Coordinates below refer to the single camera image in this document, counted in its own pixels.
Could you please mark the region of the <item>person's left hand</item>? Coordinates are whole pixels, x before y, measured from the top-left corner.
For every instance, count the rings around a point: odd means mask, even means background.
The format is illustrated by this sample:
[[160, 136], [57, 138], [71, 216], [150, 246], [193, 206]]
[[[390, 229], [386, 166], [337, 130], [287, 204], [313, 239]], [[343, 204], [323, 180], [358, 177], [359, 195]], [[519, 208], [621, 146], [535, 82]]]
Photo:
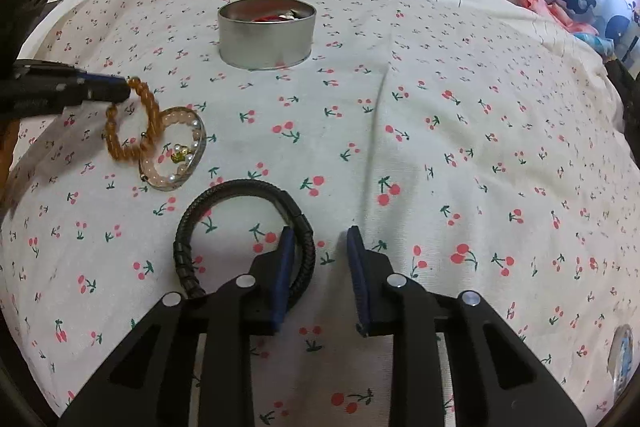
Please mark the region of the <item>person's left hand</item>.
[[2, 122], [0, 139], [0, 194], [3, 194], [8, 181], [14, 150], [16, 147], [20, 122], [18, 120]]

